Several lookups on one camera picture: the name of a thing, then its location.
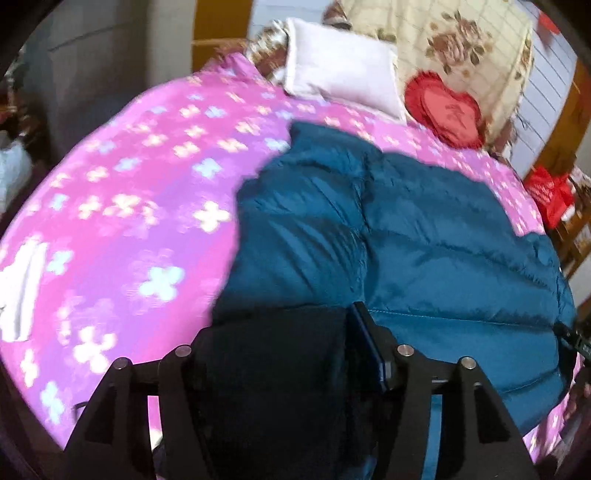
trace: gray wall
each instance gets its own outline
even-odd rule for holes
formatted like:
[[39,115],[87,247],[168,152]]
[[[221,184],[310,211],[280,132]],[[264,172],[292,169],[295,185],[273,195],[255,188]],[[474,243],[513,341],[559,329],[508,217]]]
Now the gray wall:
[[147,88],[150,0],[64,0],[27,41],[24,92],[46,117],[52,160]]

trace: beige floral blanket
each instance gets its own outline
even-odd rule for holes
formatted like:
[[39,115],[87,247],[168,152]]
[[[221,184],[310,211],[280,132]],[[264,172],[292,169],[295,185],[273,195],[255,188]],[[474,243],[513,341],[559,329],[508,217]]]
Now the beige floral blanket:
[[352,30],[396,44],[400,92],[418,70],[434,70],[478,101],[486,143],[495,140],[533,64],[532,23],[514,0],[340,0],[340,6]]

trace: pink cloth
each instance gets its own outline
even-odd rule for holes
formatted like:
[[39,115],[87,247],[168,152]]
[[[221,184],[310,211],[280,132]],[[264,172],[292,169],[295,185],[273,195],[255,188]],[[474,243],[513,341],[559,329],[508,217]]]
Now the pink cloth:
[[[419,125],[289,98],[240,55],[149,90],[72,150],[0,243],[0,270],[27,238],[48,243],[31,337],[0,352],[60,445],[72,405],[90,398],[114,359],[161,358],[208,324],[236,249],[235,192],[288,147],[293,119],[482,181],[518,235],[543,232],[521,183],[485,153],[451,150]],[[154,398],[150,409],[156,439]]]

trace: white pillow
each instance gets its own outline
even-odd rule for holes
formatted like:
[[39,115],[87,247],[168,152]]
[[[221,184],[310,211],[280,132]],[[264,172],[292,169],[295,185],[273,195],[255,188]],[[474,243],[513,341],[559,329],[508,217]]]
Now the white pillow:
[[299,18],[288,18],[287,27],[287,93],[363,105],[406,124],[389,43]]

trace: red decoration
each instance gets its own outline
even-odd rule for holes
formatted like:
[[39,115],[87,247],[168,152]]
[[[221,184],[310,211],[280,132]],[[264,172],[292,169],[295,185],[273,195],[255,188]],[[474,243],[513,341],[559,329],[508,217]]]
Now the red decoration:
[[524,182],[527,193],[540,210],[544,225],[549,229],[556,228],[560,218],[574,204],[568,178],[568,173],[552,177],[544,167],[536,167]]
[[540,16],[538,17],[538,23],[554,35],[560,35],[560,30],[558,29],[558,27],[554,25],[554,22],[552,22],[550,17],[546,15],[544,12],[540,12]]
[[482,114],[469,93],[448,88],[436,72],[419,72],[408,81],[404,93],[408,112],[453,148],[480,148],[484,144],[478,131]]

